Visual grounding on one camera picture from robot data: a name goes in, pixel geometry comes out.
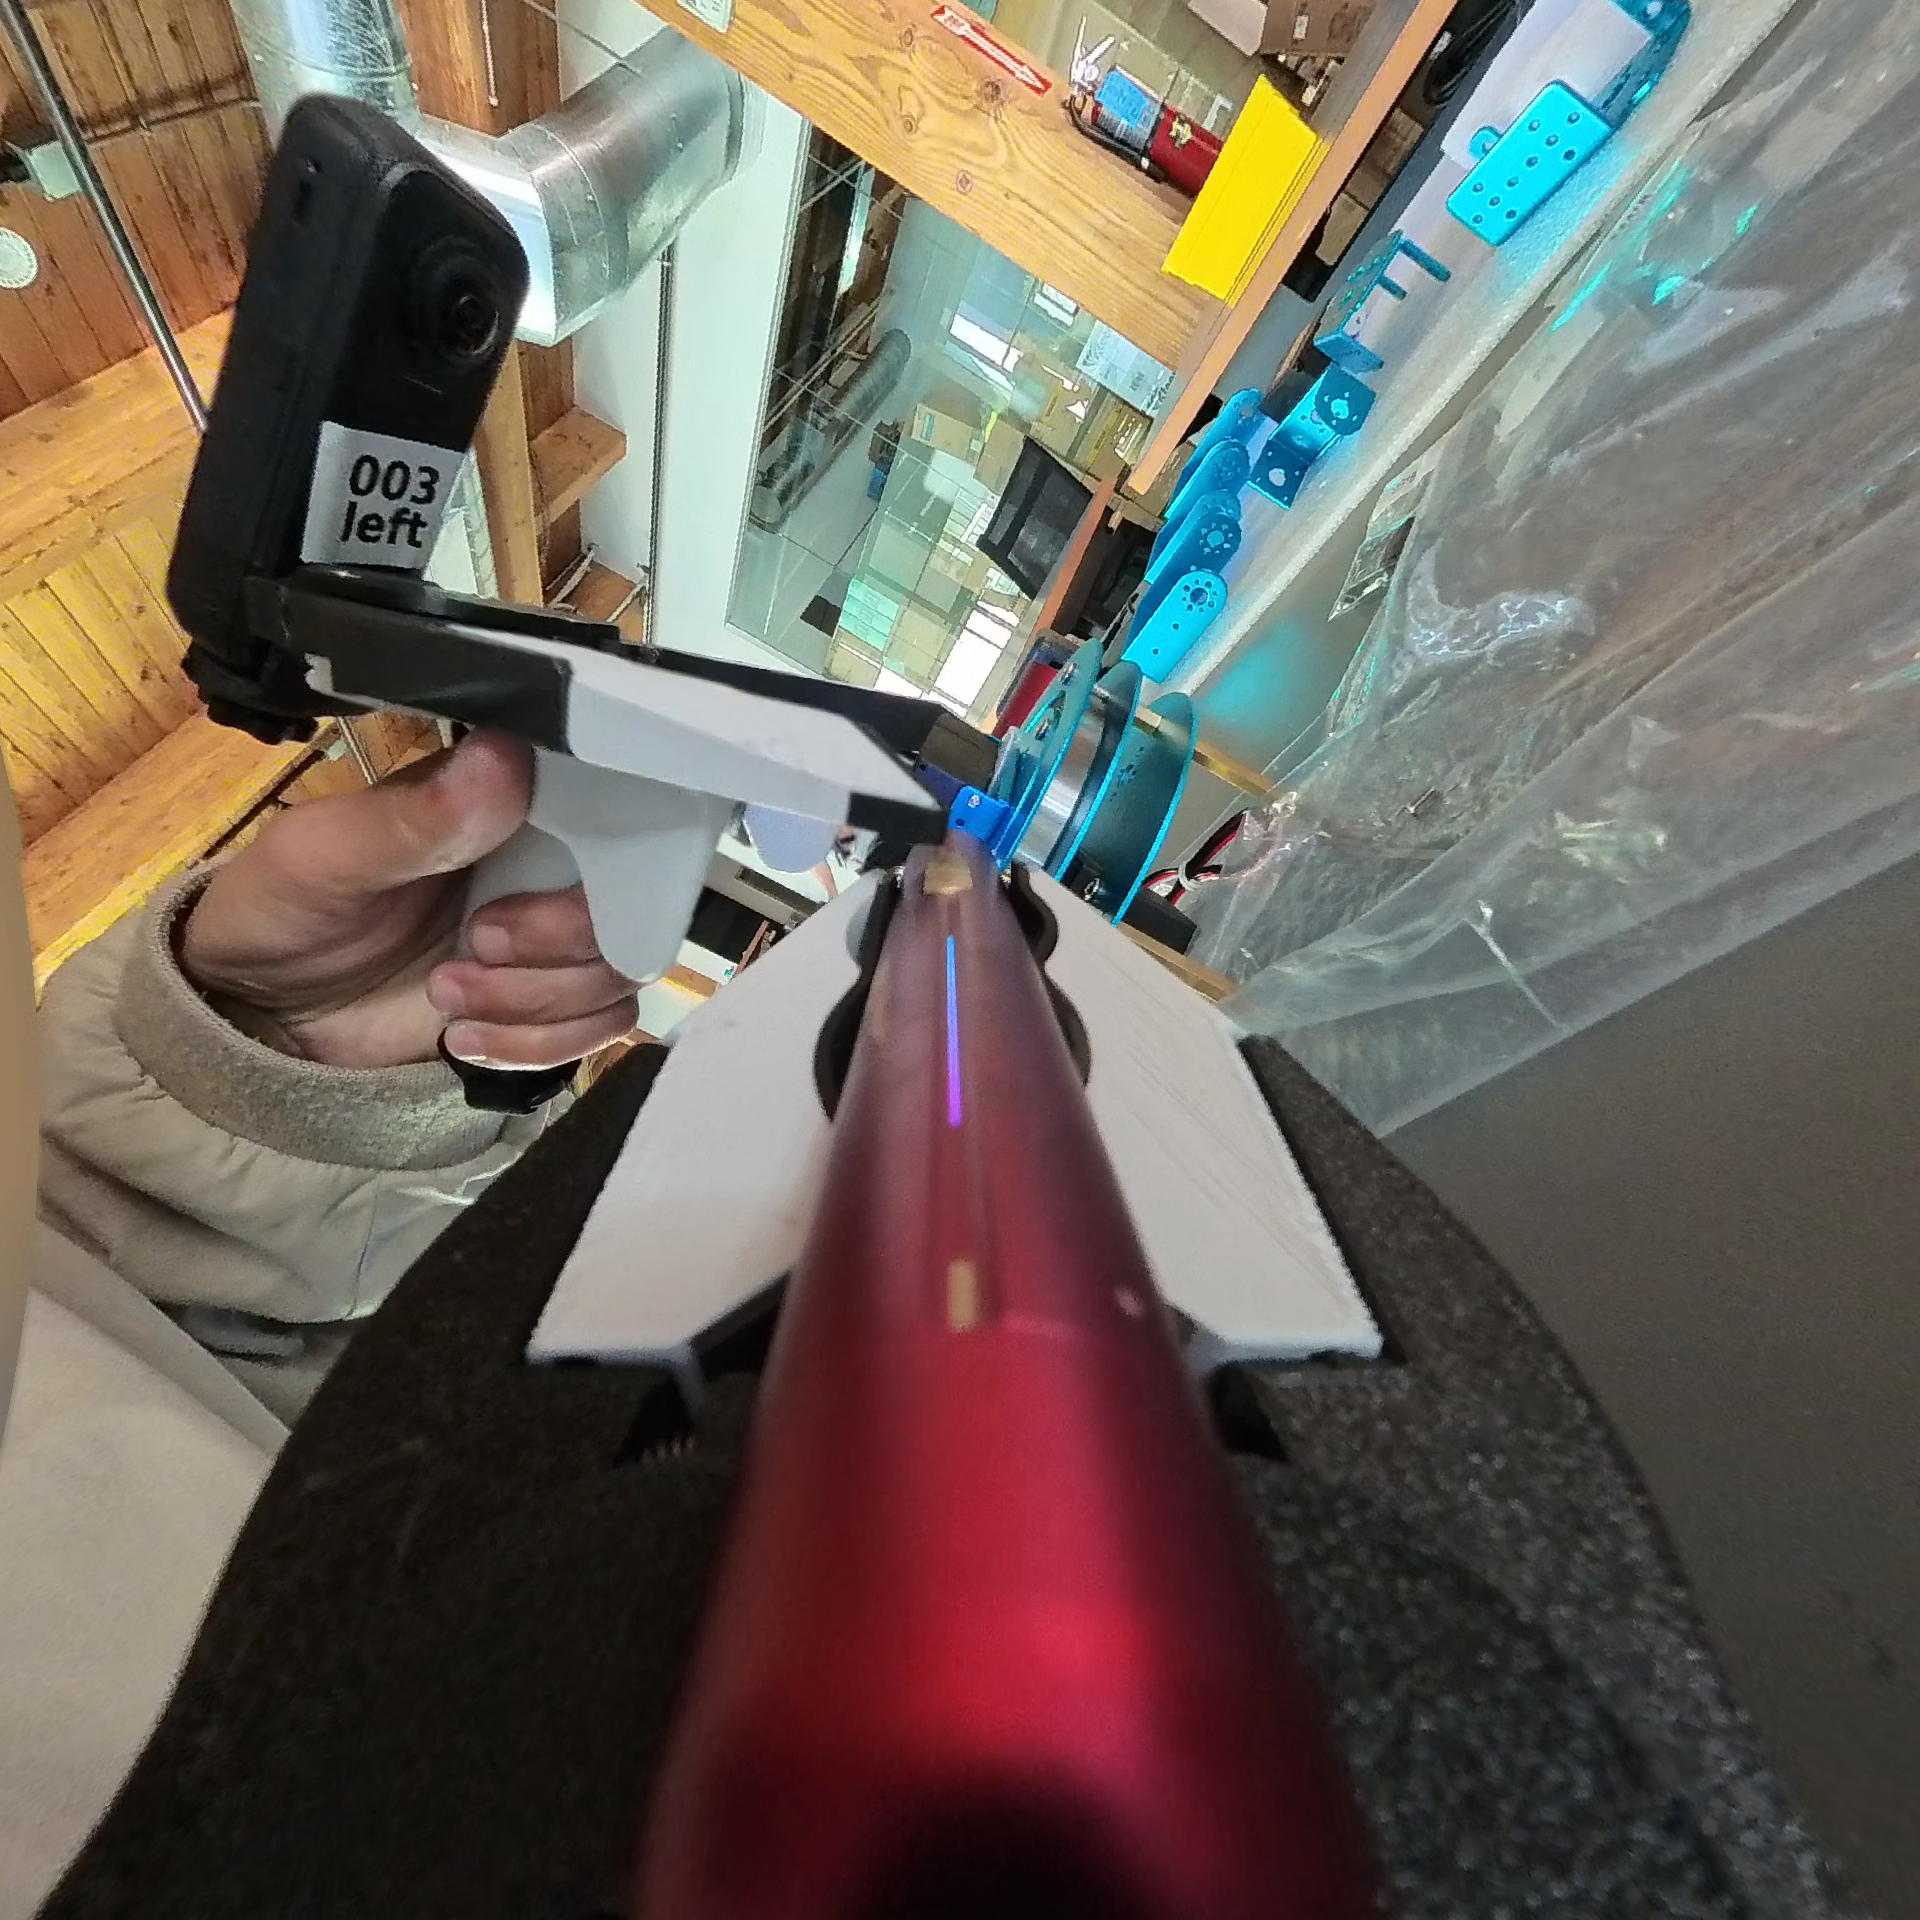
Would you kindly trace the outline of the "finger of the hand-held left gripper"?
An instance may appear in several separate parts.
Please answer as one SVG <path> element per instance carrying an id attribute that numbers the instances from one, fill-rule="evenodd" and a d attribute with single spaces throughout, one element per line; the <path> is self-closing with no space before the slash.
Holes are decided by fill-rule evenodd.
<path id="1" fill-rule="evenodd" d="M 884 838 L 945 838 L 947 810 L 850 720 L 604 654 L 568 658 L 577 762 Z"/>
<path id="2" fill-rule="evenodd" d="M 875 688 L 856 688 L 844 682 L 812 680 L 753 663 L 681 654 L 662 649 L 646 640 L 625 640 L 623 654 L 638 666 L 662 667 L 690 682 L 731 688 L 815 714 L 846 719 L 857 729 L 873 736 L 906 767 L 930 763 L 928 742 L 936 731 L 939 714 L 919 697 L 900 697 Z"/>

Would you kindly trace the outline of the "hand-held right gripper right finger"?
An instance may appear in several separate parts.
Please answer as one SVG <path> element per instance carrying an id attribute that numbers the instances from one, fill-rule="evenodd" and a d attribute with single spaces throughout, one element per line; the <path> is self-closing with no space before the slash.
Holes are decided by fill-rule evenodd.
<path id="1" fill-rule="evenodd" d="M 1380 1359 L 1380 1328 L 1212 1000 L 1057 881 L 1048 980 L 1088 1034 L 1088 1102 L 1190 1363 Z"/>

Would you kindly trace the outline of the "black servo motor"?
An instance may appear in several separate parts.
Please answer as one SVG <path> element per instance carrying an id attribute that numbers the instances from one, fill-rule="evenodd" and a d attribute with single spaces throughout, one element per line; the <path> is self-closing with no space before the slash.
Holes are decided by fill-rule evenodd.
<path id="1" fill-rule="evenodd" d="M 1018 842 L 1018 806 L 998 786 L 1001 744 L 939 705 L 916 705 L 903 753 L 913 776 L 945 806 L 947 826 L 1006 862 Z"/>

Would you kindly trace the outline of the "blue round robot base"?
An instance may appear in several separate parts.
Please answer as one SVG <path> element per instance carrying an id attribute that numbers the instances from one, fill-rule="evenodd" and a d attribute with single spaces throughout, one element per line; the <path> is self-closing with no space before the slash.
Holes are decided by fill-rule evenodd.
<path id="1" fill-rule="evenodd" d="M 1146 697 L 1140 671 L 1102 658 L 1099 640 L 1068 658 L 1001 742 L 992 782 L 952 807 L 952 826 L 1003 871 L 1036 868 L 1126 922 L 1162 868 L 1193 771 L 1225 782 L 1233 768 L 1204 746 L 1191 697 Z"/>

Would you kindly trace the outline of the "red electric screwdriver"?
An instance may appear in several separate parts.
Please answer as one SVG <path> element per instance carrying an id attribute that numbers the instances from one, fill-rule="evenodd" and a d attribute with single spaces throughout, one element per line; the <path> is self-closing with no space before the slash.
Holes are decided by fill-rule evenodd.
<path id="1" fill-rule="evenodd" d="M 1040 963 L 908 862 L 638 1915 L 1376 1915 Z"/>

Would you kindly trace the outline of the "person's left forearm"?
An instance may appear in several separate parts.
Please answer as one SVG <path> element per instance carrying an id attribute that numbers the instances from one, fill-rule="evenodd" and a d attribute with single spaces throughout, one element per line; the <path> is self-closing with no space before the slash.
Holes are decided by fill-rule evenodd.
<path id="1" fill-rule="evenodd" d="M 403 1273 L 570 1104 L 476 1111 L 443 1063 L 275 1051 L 185 977 L 191 868 L 40 1001 L 40 1217 L 295 1424 Z"/>

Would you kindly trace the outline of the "person's left hand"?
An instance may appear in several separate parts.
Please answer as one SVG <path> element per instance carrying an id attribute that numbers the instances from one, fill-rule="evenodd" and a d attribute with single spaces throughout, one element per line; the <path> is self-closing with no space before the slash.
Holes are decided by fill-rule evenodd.
<path id="1" fill-rule="evenodd" d="M 468 871 L 521 827 L 534 755 L 505 736 L 286 810 L 184 915 L 184 977 L 270 1048 L 324 1067 L 577 1063 L 638 1023 L 586 895 L 466 908 Z"/>

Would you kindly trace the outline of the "glass partition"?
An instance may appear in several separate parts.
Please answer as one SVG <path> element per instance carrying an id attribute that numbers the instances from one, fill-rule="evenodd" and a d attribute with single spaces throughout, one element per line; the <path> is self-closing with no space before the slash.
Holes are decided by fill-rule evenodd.
<path id="1" fill-rule="evenodd" d="M 1040 594 L 990 521 L 1027 447 L 1091 487 L 1171 371 L 812 129 L 730 619 L 832 682 L 987 708 Z"/>

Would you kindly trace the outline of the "black monitor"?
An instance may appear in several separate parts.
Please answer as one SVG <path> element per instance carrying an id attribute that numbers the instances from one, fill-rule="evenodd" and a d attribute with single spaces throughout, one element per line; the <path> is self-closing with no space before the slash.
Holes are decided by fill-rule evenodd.
<path id="1" fill-rule="evenodd" d="M 1023 440 L 987 528 L 976 537 L 976 551 L 1019 594 L 1042 598 L 1091 504 L 1094 490 L 1074 468 L 1042 444 Z"/>

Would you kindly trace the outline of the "white foam sheet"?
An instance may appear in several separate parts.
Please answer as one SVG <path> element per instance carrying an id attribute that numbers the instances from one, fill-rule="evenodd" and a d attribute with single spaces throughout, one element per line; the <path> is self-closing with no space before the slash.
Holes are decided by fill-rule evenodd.
<path id="1" fill-rule="evenodd" d="M 1252 512 L 1231 579 L 1231 604 L 1182 663 L 1177 691 L 1200 706 L 1258 722 L 1273 719 L 1294 682 L 1314 700 L 1327 697 L 1343 663 L 1312 680 L 1311 651 L 1332 623 L 1328 604 L 1358 554 L 1379 492 L 1451 431 L 1521 347 L 1579 252 L 1628 210 L 1790 12 L 1787 3 L 1694 7 L 1649 104 L 1521 238 L 1500 249 L 1482 247 L 1484 266 L 1443 291 L 1434 320 L 1380 374 L 1362 432 L 1311 471 L 1294 508 Z M 1320 588 L 1328 591 L 1322 609 L 1312 601 Z"/>

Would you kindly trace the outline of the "wooden ceiling beam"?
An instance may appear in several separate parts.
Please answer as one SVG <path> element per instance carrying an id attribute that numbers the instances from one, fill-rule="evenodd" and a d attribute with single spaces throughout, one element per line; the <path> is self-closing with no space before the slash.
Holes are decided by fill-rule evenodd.
<path id="1" fill-rule="evenodd" d="M 643 4 L 1174 369 L 1220 302 L 1164 271 L 1186 201 L 1082 135 L 1066 80 L 963 4 Z"/>

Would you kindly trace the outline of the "red fire extinguisher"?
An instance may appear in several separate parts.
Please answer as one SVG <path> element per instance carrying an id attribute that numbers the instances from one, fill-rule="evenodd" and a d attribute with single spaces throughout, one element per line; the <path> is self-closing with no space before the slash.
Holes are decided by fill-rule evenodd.
<path id="1" fill-rule="evenodd" d="M 1096 88 L 1091 115 L 1096 134 L 1190 199 L 1202 193 L 1224 154 L 1220 135 L 1121 68 L 1111 68 Z"/>

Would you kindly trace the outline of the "large clear plastic bag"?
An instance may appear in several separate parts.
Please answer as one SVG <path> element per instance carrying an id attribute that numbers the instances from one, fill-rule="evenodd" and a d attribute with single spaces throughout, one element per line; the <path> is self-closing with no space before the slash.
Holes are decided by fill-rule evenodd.
<path id="1" fill-rule="evenodd" d="M 1916 850 L 1919 7 L 1810 4 L 1448 432 L 1196 910 L 1380 1132 Z"/>

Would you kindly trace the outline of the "group of blue metal brackets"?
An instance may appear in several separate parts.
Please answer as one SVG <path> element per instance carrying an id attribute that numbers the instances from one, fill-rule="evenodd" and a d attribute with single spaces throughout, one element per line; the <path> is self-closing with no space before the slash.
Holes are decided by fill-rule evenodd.
<path id="1" fill-rule="evenodd" d="M 1248 496 L 1289 511 L 1311 471 L 1358 436 L 1388 362 L 1460 295 L 1646 100 L 1689 3 L 1534 4 L 1460 108 L 1399 222 L 1336 288 L 1292 366 L 1239 391 L 1179 473 L 1135 614 L 1105 667 L 1166 682 L 1227 607 Z"/>

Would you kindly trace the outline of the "silver ventilation duct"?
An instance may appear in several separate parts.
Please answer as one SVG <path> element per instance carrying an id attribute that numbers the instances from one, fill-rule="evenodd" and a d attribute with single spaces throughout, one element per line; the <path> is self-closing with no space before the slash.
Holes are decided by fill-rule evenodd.
<path id="1" fill-rule="evenodd" d="M 496 208 L 529 271 L 516 334 L 568 340 L 678 240 L 742 161 L 742 76 L 668 31 L 504 135 L 420 113 L 392 3 L 234 3 L 270 131 L 306 96 L 364 106 L 403 156 L 427 156 Z"/>

